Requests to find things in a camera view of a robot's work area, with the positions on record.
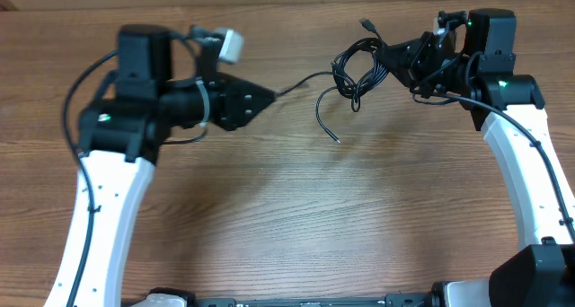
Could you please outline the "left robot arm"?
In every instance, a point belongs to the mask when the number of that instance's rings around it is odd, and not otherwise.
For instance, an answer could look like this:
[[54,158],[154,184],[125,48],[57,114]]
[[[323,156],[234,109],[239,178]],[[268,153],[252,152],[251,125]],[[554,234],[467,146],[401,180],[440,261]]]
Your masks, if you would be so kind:
[[78,167],[75,208],[49,306],[118,306],[137,212],[174,127],[245,127],[276,100],[258,84],[221,73],[243,36],[194,26],[120,28],[118,62],[78,118],[67,144]]

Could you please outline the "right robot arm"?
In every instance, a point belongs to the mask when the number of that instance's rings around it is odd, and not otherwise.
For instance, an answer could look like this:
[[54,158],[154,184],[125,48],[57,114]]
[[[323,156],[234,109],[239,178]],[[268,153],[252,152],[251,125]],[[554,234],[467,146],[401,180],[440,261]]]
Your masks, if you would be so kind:
[[468,110],[500,167],[517,226],[517,253],[484,279],[435,283],[429,306],[571,306],[574,196],[553,148],[535,78],[514,71],[516,15],[440,12],[433,31],[381,44],[377,61],[421,103]]

